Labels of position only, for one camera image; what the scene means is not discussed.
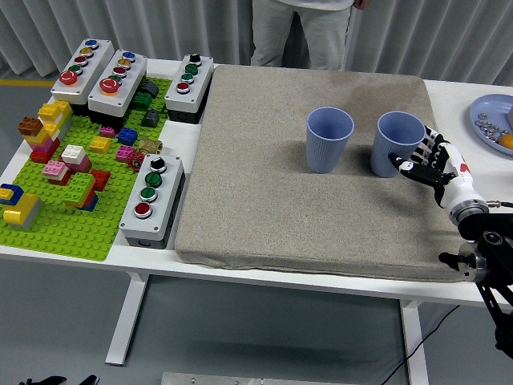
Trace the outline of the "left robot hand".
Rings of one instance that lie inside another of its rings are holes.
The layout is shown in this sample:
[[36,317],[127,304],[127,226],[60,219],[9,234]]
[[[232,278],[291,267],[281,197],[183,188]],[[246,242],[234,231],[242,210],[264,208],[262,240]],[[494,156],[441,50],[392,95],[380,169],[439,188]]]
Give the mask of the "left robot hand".
[[[19,385],[63,385],[67,384],[68,378],[61,375],[51,375],[45,379],[35,381],[32,378],[28,378],[25,381],[19,383]],[[97,385],[100,381],[100,377],[95,374],[88,375],[83,379],[79,385]]]

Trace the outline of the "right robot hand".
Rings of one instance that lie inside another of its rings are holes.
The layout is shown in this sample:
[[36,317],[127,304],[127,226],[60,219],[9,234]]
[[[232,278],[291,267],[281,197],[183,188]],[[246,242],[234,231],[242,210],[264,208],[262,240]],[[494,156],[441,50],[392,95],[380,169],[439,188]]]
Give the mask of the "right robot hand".
[[410,158],[388,155],[390,163],[403,176],[434,190],[437,205],[458,224],[464,217],[488,213],[486,201],[474,188],[471,171],[462,154],[436,130],[425,127],[426,134]]

